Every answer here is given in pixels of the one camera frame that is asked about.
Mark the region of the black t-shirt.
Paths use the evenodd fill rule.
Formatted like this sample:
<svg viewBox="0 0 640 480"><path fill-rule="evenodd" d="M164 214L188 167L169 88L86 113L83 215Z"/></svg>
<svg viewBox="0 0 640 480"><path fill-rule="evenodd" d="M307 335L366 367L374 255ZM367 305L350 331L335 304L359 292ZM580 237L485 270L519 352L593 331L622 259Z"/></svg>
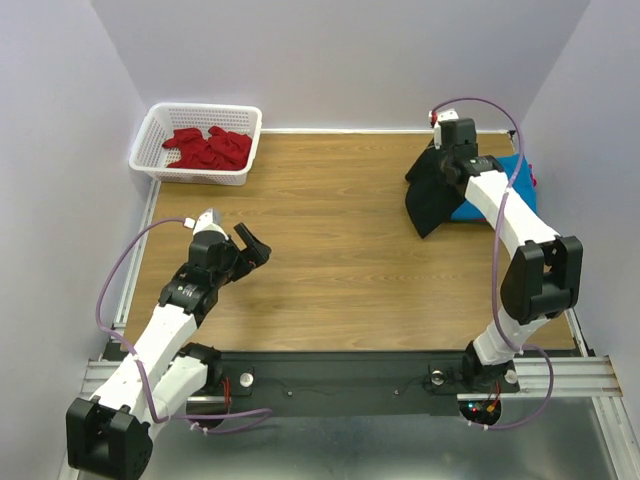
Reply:
<svg viewBox="0 0 640 480"><path fill-rule="evenodd" d="M433 140L405 174L405 207L421 239L449 220L464 202L462 177L462 168L447 151L437 149Z"/></svg>

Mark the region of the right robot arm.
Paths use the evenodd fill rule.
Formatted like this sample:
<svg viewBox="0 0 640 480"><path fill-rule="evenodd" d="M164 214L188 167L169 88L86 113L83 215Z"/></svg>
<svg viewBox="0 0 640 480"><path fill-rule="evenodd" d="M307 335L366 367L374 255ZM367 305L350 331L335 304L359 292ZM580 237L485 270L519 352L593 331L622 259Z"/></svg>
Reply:
<svg viewBox="0 0 640 480"><path fill-rule="evenodd" d="M542 221L515 191L501 164L478 153L475 123L454 110L435 113L433 147L444 187L444 215L471 203L495 232L510 264L492 281L493 320L466 348L463 384L482 390L509 372L529 338L578 300L583 246Z"/></svg>

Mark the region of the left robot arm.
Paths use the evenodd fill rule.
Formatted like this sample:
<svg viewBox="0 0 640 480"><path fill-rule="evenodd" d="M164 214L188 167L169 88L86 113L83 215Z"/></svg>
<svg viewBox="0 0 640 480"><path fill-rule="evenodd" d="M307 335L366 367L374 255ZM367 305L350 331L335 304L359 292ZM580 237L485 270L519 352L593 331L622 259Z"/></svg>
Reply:
<svg viewBox="0 0 640 480"><path fill-rule="evenodd" d="M219 352L188 340L220 289L266 264L271 249L242 223L234 230L243 248L209 214L184 224L192 231L187 260L162 288L145 330L92 396L75 399L66 412L67 462L74 469L140 478L156 437L188 397L222 384Z"/></svg>

